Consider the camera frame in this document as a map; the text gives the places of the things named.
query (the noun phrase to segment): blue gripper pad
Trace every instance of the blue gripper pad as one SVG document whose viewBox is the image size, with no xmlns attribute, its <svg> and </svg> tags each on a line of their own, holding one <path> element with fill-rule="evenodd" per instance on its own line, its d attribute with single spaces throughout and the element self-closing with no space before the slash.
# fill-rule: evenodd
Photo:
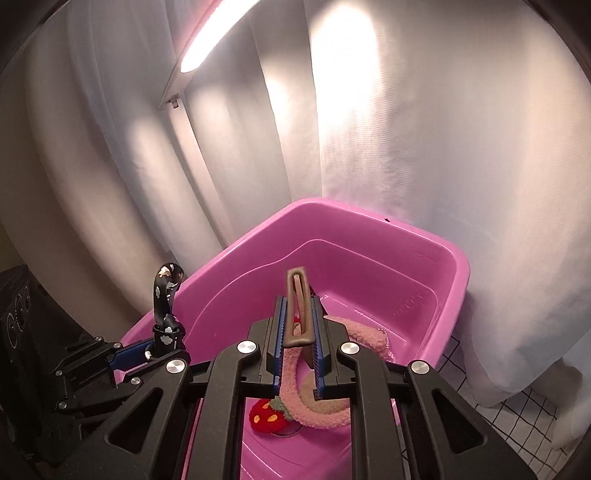
<svg viewBox="0 0 591 480">
<path fill-rule="evenodd" d="M 314 320 L 314 378 L 316 380 L 316 391 L 318 398 L 323 398 L 324 376 L 330 372 L 330 345 L 326 332 L 326 320 L 324 319 L 320 297 L 312 297 L 312 318 Z"/>
<path fill-rule="evenodd" d="M 275 319 L 277 321 L 277 336 L 275 338 L 275 351 L 272 361 L 273 390 L 279 395 L 281 386 L 281 371 L 283 368 L 283 336 L 285 334 L 285 319 L 287 318 L 287 298 L 277 299 Z"/>
<path fill-rule="evenodd" d="M 113 360 L 109 363 L 109 367 L 111 370 L 126 372 L 146 363 L 145 350 L 153 341 L 153 339 L 148 338 L 117 350 L 113 356 Z"/>
</svg>

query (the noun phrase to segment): light fixture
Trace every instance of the light fixture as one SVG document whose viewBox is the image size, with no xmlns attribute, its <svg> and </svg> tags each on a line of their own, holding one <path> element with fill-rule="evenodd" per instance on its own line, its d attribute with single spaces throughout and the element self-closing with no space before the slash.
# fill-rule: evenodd
<svg viewBox="0 0 591 480">
<path fill-rule="evenodd" d="M 160 109 L 175 103 L 189 83 L 191 72 L 207 58 L 218 42 L 260 0 L 213 0 L 185 43 L 164 89 Z"/>
<path fill-rule="evenodd" d="M 181 72 L 190 72 L 201 65 L 222 37 L 259 0 L 223 0 L 212 12 L 183 56 Z"/>
</svg>

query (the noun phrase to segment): white tile floor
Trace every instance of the white tile floor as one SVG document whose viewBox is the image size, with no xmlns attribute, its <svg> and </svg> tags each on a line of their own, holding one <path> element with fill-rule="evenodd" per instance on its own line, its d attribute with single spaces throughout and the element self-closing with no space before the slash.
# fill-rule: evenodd
<svg viewBox="0 0 591 480">
<path fill-rule="evenodd" d="M 490 422 L 503 439 L 537 474 L 538 480 L 551 480 L 568 459 L 567 453 L 552 450 L 551 433 L 556 423 L 556 407 L 530 388 L 494 407 L 478 405 L 466 380 L 460 342 L 452 336 L 436 368 L 453 388 Z M 402 453 L 407 479 L 410 479 L 406 451 Z"/>
</svg>

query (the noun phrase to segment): black patterned handle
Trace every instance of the black patterned handle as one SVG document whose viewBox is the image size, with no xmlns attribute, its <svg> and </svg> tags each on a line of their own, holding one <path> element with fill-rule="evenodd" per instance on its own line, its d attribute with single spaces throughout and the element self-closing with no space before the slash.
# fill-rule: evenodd
<svg viewBox="0 0 591 480">
<path fill-rule="evenodd" d="M 183 269 L 176 263 L 165 263 L 154 279 L 154 341 L 146 349 L 146 358 L 161 357 L 182 349 L 185 328 L 173 315 L 174 295 L 184 280 Z"/>
</svg>

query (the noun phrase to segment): robotic arm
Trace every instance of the robotic arm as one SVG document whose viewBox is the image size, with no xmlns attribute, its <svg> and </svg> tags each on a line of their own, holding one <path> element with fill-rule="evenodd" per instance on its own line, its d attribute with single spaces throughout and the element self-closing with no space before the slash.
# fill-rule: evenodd
<svg viewBox="0 0 591 480">
<path fill-rule="evenodd" d="M 167 266 L 169 273 L 180 276 L 169 278 L 164 272 L 161 277 L 167 280 L 165 291 L 170 288 L 169 300 L 183 276 L 178 265 L 172 266 Z M 297 275 L 292 272 L 289 278 Z M 310 320 L 303 329 L 304 344 L 313 350 L 315 395 L 350 399 L 354 480 L 405 478 L 392 399 L 413 480 L 535 479 L 513 449 L 435 369 L 421 360 L 407 366 L 385 362 L 351 342 L 342 324 L 324 318 L 319 297 L 309 296 L 303 283 L 308 311 L 302 313 Z M 160 304 L 155 302 L 155 309 Z M 57 480 L 177 480 L 187 456 L 189 480 L 239 478 L 245 399 L 278 394 L 282 353 L 294 343 L 286 334 L 293 331 L 288 298 L 278 297 L 273 317 L 255 322 L 246 339 L 197 365 L 191 365 L 182 344 L 184 329 L 168 306 L 155 312 L 153 339 L 103 356 L 108 368 L 139 365 L 145 362 L 141 352 L 153 353 L 151 361 L 100 395 L 73 394 L 72 400 L 61 400 L 65 407 L 57 405 L 62 413 L 76 414 L 77 426 L 72 454 L 58 468 Z M 173 341 L 158 345 L 162 335 Z M 95 349 L 104 351 L 105 345 L 109 344 Z M 72 393 L 72 375 L 62 376 L 64 390 Z"/>
</svg>

